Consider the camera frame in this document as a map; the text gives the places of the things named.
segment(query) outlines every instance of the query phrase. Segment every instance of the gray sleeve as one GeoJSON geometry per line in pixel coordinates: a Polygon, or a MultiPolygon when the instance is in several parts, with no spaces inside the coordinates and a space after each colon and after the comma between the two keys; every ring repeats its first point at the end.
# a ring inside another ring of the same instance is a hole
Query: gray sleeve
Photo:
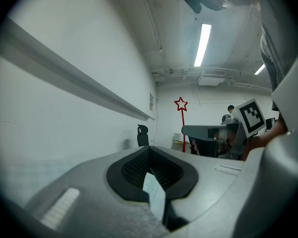
{"type": "MultiPolygon", "coordinates": [[[[278,86],[276,67],[275,67],[274,63],[264,54],[263,51],[261,52],[261,56],[262,56],[265,68],[266,68],[266,70],[268,72],[268,75],[269,75],[270,83],[271,83],[271,86],[272,86],[272,91],[274,92],[275,89],[278,86]]],[[[279,111],[274,101],[273,101],[272,110],[279,111]]]]}

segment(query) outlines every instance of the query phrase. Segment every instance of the black rubber grip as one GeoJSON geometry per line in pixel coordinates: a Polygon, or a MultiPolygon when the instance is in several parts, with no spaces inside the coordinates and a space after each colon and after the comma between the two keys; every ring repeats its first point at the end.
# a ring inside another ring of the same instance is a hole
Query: black rubber grip
{"type": "Polygon", "coordinates": [[[186,197],[198,181],[193,166],[156,147],[144,147],[113,163],[106,177],[111,188],[125,200],[149,202],[149,195],[143,191],[147,173],[155,176],[166,201],[186,197]]]}

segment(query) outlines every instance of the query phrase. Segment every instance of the red pole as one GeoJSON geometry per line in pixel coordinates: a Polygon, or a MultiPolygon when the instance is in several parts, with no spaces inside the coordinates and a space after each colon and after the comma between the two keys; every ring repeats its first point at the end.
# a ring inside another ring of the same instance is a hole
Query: red pole
{"type": "MultiPolygon", "coordinates": [[[[182,126],[184,126],[184,115],[183,115],[183,109],[181,109],[181,113],[182,113],[182,126]]],[[[185,153],[185,135],[183,135],[183,149],[182,152],[185,153]]]]}

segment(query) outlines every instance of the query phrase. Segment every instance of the gray fabric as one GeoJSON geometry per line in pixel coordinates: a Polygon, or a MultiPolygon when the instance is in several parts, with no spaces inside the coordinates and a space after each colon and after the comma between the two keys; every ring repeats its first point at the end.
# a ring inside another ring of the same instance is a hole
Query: gray fabric
{"type": "MultiPolygon", "coordinates": [[[[283,0],[260,0],[262,58],[274,91],[298,56],[298,26],[283,0]]],[[[278,111],[273,103],[273,110],[278,111]]]]}

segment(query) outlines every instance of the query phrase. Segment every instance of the person's arm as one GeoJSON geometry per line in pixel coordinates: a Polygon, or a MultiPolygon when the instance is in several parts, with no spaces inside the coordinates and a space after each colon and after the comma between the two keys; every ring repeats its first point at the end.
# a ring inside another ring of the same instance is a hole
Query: person's arm
{"type": "Polygon", "coordinates": [[[282,115],[279,113],[278,121],[274,126],[265,134],[256,136],[250,139],[244,152],[242,153],[241,160],[246,161],[249,152],[259,147],[265,147],[273,138],[285,134],[287,127],[282,115]]]}

